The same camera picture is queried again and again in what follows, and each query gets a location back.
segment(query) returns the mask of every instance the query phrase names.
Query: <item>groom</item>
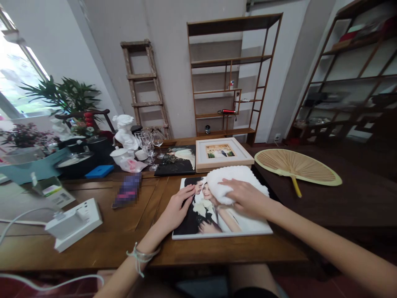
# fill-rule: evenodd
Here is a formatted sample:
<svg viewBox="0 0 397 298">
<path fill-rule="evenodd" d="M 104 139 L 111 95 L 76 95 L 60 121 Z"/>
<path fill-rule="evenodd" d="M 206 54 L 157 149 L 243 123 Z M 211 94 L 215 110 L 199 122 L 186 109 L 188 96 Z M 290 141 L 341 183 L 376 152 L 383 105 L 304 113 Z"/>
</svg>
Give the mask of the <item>groom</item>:
<svg viewBox="0 0 397 298">
<path fill-rule="evenodd" d="M 196 192 L 193 195 L 193 201 L 187 210 L 184 220 L 181 225 L 174 230 L 174 235 L 197 234 L 199 232 L 199 225 L 196 220 L 197 213 L 193 211 L 193 203 L 196 202 L 195 196 L 199 195 L 203 189 L 203 177 L 186 178 L 184 183 L 185 187 L 189 184 L 193 184 L 195 186 Z"/>
</svg>

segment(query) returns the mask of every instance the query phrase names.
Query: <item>pink bag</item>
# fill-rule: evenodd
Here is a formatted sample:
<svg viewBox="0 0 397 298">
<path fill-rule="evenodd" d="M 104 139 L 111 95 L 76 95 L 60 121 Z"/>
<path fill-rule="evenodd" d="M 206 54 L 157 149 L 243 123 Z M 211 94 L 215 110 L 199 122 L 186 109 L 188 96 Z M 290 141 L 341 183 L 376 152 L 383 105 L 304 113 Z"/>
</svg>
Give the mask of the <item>pink bag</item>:
<svg viewBox="0 0 397 298">
<path fill-rule="evenodd" d="M 146 163 L 143 163 L 141 161 L 136 161 L 132 157 L 122 159 L 120 161 L 120 167 L 123 171 L 130 172 L 130 173 L 139 173 L 141 172 L 145 167 L 147 167 Z"/>
</svg>

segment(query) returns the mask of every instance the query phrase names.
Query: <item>wooden ladder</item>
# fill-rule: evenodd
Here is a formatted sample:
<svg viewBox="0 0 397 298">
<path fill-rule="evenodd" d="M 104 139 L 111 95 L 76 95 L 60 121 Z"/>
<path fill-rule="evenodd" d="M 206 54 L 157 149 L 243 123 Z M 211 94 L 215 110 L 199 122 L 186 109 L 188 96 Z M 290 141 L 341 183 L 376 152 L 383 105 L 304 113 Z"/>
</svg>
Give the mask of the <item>wooden ladder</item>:
<svg viewBox="0 0 397 298">
<path fill-rule="evenodd" d="M 161 131 L 161 129 L 164 129 L 165 137 L 169 139 L 170 133 L 169 133 L 169 125 L 167 119 L 167 111 L 164 106 L 163 93 L 161 91 L 160 82 L 158 80 L 156 64 L 153 57 L 153 48 L 152 45 L 150 44 L 150 41 L 148 39 L 145 39 L 144 41 L 133 41 L 133 42 L 122 41 L 120 45 L 123 49 L 125 67 L 127 69 L 127 79 L 129 82 L 129 88 L 131 89 L 131 96 L 132 96 L 131 105 L 133 106 L 135 111 L 137 125 L 141 125 L 141 116 L 139 114 L 140 108 L 149 107 L 149 106 L 161 106 L 161 116 L 164 119 L 164 125 L 150 126 L 145 128 L 149 130 L 159 130 L 159 131 Z M 148 55 L 149 65 L 152 72 L 147 74 L 134 74 L 132 71 L 132 61 L 130 59 L 130 53 L 144 52 L 144 51 L 146 51 L 146 54 Z M 143 103 L 137 102 L 136 94 L 135 94 L 135 82 L 150 81 L 150 80 L 153 80 L 154 82 L 154 87 L 158 95 L 158 101 L 150 101 Z"/>
</svg>

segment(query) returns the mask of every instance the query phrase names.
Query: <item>white cable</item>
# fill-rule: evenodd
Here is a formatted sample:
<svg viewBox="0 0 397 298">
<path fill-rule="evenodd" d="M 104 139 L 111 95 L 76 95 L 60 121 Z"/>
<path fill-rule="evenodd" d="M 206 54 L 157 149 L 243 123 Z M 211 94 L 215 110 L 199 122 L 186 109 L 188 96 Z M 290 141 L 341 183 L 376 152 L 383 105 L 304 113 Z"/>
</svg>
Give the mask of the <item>white cable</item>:
<svg viewBox="0 0 397 298">
<path fill-rule="evenodd" d="M 0 222 L 8 222 L 10 223 L 11 219 L 0 219 Z M 45 226 L 47 223 L 44 221 L 14 221 L 15 224 L 26 224 L 30 226 Z"/>
<path fill-rule="evenodd" d="M 54 211 L 54 212 L 58 212 L 58 210 L 55 210 L 55 209 L 50 208 L 50 207 L 41 207 L 41 208 L 36 208 L 36 209 L 32 209 L 32 210 L 26 211 L 26 212 L 24 212 L 24 213 L 18 215 L 18 216 L 15 217 L 13 220 L 11 220 L 10 223 L 7 225 L 7 227 L 4 229 L 3 234 L 2 234 L 1 237 L 0 237 L 0 245 L 1 245 L 1 243 L 3 242 L 3 240 L 4 240 L 4 238 L 5 238 L 5 235 L 7 234 L 8 230 L 9 230 L 10 227 L 11 227 L 11 225 L 12 225 L 13 223 L 15 223 L 15 222 L 17 221 L 17 219 L 21 218 L 22 216 L 24 216 L 24 215 L 26 215 L 26 214 L 28 214 L 28 213 L 31 213 L 31 212 L 37 211 L 37 210 L 41 210 L 41 209 L 48 209 L 48 210 L 52 210 L 52 211 Z"/>
<path fill-rule="evenodd" d="M 61 283 L 61 284 L 59 284 L 57 286 L 53 286 L 53 287 L 50 287 L 50 288 L 41 288 L 41 287 L 35 285 L 34 283 L 32 283 L 30 280 L 28 280 L 28 279 L 26 279 L 24 277 L 18 276 L 18 275 L 0 273 L 0 277 L 5 277 L 5 278 L 9 278 L 9 279 L 16 279 L 18 281 L 22 281 L 24 284 L 28 285 L 32 289 L 34 289 L 36 291 L 40 291 L 40 292 L 50 291 L 50 290 L 59 288 L 61 286 L 64 286 L 65 284 L 69 284 L 71 282 L 78 281 L 80 279 L 86 279 L 86 278 L 91 278 L 91 277 L 98 278 L 101 281 L 102 286 L 105 284 L 105 280 L 103 279 L 103 277 L 101 275 L 98 275 L 98 274 L 89 274 L 89 275 L 84 275 L 84 276 L 81 276 L 81 277 L 77 277 L 75 279 L 71 279 L 69 281 L 65 281 L 64 283 Z"/>
</svg>

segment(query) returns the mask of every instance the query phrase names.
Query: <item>hand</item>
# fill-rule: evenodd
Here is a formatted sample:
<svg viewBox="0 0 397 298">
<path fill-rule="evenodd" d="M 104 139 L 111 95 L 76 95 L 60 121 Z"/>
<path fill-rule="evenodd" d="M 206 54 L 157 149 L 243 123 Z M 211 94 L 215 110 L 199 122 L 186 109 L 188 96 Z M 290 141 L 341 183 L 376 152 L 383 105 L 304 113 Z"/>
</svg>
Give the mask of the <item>hand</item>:
<svg viewBox="0 0 397 298">
<path fill-rule="evenodd" d="M 235 209 L 243 213 L 268 218 L 277 204 L 276 201 L 265 196 L 248 182 L 223 179 L 223 182 L 219 182 L 219 184 L 233 188 L 226 196 L 236 201 Z"/>
<path fill-rule="evenodd" d="M 213 223 L 207 223 L 206 221 L 203 221 L 198 229 L 200 230 L 199 234 L 222 233 Z"/>
<path fill-rule="evenodd" d="M 193 200 L 192 196 L 195 192 L 195 186 L 191 184 L 182 188 L 171 197 L 167 208 L 165 208 L 163 214 L 161 214 L 157 221 L 157 223 L 159 223 L 158 226 L 164 229 L 167 234 L 180 226 L 186 216 L 187 210 Z"/>
</svg>

